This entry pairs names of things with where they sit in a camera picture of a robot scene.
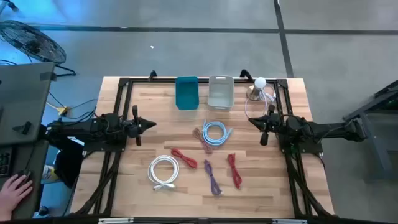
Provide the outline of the silver aluminium rail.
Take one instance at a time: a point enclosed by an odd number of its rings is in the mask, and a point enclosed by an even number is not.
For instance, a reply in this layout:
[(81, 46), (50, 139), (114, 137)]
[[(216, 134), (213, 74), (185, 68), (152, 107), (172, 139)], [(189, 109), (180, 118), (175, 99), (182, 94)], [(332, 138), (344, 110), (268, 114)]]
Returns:
[(301, 219), (278, 218), (272, 219), (272, 224), (308, 224), (308, 221)]
[(98, 224), (127, 224), (133, 223), (134, 217), (100, 218)]

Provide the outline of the white bulb lamp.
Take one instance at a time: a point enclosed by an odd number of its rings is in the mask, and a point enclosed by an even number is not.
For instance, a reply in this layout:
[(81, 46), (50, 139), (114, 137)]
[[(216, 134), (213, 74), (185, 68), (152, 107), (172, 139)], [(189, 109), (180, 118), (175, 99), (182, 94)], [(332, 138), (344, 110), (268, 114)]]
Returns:
[(266, 85), (267, 82), (265, 78), (257, 78), (254, 84), (246, 91), (247, 98), (252, 101), (266, 100), (266, 94), (264, 92)]

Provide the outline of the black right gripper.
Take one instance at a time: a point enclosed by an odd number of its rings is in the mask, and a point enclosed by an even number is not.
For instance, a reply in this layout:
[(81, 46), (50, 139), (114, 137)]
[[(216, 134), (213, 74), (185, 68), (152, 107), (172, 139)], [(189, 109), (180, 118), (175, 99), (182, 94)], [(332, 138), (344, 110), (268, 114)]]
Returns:
[(278, 134), (280, 132), (280, 116), (274, 113), (275, 106), (269, 105), (267, 114), (257, 118), (248, 118), (248, 121), (262, 132), (260, 145), (268, 145), (269, 132)]

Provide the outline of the black floor fan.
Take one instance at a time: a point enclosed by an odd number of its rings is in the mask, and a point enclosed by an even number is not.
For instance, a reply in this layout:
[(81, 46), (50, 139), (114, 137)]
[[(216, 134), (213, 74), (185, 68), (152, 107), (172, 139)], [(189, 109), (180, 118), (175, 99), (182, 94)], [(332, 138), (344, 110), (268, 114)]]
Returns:
[(40, 62), (53, 62), (56, 67), (68, 71), (58, 74), (58, 77), (76, 75), (74, 70), (61, 66), (67, 59), (64, 49), (38, 29), (19, 21), (6, 20), (0, 22), (0, 36), (29, 58)]

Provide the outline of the black computer mouse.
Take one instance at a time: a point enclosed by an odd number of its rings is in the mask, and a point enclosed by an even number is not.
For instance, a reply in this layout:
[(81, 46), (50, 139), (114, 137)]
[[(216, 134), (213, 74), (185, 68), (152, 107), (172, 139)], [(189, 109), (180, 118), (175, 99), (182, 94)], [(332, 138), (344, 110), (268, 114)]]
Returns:
[(30, 178), (32, 177), (32, 171), (31, 170), (20, 170), (18, 173), (18, 177), (20, 176), (25, 176), (25, 179), (17, 186), (17, 189), (19, 187), (22, 187), (24, 184), (28, 183), (30, 181)]

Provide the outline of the teal plastic bin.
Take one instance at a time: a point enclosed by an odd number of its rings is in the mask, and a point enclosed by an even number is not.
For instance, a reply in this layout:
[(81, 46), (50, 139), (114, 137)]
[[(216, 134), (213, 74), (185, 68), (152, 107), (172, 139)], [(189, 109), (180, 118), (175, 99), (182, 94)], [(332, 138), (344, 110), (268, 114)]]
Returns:
[(175, 79), (175, 104), (179, 110), (196, 110), (199, 105), (198, 78)]

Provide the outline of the grey desk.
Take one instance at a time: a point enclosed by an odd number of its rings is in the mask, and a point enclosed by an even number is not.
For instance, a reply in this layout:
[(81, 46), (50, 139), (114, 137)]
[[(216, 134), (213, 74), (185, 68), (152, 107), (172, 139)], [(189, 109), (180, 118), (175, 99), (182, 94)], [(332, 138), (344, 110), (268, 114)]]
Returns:
[[(12, 212), (12, 219), (31, 219), (40, 205), (41, 178), (49, 142), (39, 138), (42, 117), (51, 81), (55, 80), (52, 62), (0, 65), (0, 148), (12, 148), (12, 170), (5, 181), (20, 170), (31, 170), (33, 189)], [(12, 130), (30, 121), (27, 135)]]

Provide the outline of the black aluminium table frame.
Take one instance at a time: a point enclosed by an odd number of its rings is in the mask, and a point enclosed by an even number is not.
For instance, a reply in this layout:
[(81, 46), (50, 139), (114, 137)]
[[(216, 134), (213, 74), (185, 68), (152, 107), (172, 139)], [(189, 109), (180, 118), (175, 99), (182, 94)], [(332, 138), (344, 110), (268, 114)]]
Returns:
[[(169, 77), (134, 78), (129, 84), (132, 105), (139, 115), (157, 125), (142, 135), (142, 144), (127, 141), (121, 155), (114, 191), (113, 216), (125, 217), (261, 217), (290, 218), (294, 215), (285, 157), (279, 138), (270, 134), (268, 145), (249, 121), (260, 116), (260, 102), (244, 105), (249, 82), (234, 84), (230, 111), (207, 105), (208, 85), (199, 85), (196, 110), (175, 105), (175, 83)], [(204, 121), (221, 121), (232, 135), (212, 154), (204, 152), (193, 130)], [(155, 190), (147, 177), (149, 164), (173, 148), (195, 159), (197, 168), (180, 163), (173, 189)]]

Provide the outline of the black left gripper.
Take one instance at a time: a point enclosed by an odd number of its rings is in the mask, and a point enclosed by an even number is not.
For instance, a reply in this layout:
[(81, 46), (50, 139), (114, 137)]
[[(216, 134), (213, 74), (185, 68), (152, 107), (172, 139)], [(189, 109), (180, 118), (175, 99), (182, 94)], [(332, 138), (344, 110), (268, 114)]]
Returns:
[(140, 124), (139, 117), (138, 117), (137, 105), (132, 106), (132, 115), (133, 115), (134, 119), (130, 120), (129, 125), (126, 126), (126, 134), (130, 138), (135, 138), (136, 145), (141, 146), (142, 131), (146, 131), (150, 128), (153, 128), (157, 124), (154, 121), (149, 121), (144, 118), (141, 118), (141, 124)]

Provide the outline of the white plastic bin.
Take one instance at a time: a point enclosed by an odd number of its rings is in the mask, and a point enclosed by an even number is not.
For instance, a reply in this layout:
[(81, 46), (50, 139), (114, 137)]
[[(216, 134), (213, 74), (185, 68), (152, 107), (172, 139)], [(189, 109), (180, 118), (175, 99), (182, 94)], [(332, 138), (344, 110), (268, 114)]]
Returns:
[(208, 81), (208, 106), (213, 110), (230, 111), (234, 105), (233, 77), (212, 75)]

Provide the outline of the black desk bracket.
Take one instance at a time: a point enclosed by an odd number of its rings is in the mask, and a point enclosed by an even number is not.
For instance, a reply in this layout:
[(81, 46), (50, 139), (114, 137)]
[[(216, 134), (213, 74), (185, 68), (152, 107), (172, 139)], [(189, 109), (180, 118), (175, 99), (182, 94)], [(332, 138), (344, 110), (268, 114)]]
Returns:
[(29, 130), (30, 130), (31, 126), (32, 126), (32, 123), (30, 121), (26, 121), (21, 126), (14, 126), (12, 128), (12, 130), (17, 132), (17, 133), (19, 133), (19, 134), (27, 135), (29, 133)]

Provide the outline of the person's hand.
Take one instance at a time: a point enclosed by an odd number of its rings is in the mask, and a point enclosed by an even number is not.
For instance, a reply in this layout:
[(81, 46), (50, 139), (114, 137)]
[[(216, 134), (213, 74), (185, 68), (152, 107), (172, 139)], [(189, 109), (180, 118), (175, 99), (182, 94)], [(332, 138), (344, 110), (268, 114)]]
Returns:
[(33, 181), (28, 181), (22, 187), (17, 186), (25, 179), (25, 176), (13, 175), (7, 179), (0, 190), (0, 222), (9, 221), (13, 210), (26, 198), (33, 189)]

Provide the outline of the black keyboard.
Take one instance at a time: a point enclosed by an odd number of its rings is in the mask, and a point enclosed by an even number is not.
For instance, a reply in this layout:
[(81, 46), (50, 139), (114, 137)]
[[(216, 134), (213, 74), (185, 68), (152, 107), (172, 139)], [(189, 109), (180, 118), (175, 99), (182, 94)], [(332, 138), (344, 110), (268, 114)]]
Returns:
[(9, 177), (12, 170), (12, 148), (0, 148), (0, 178)]

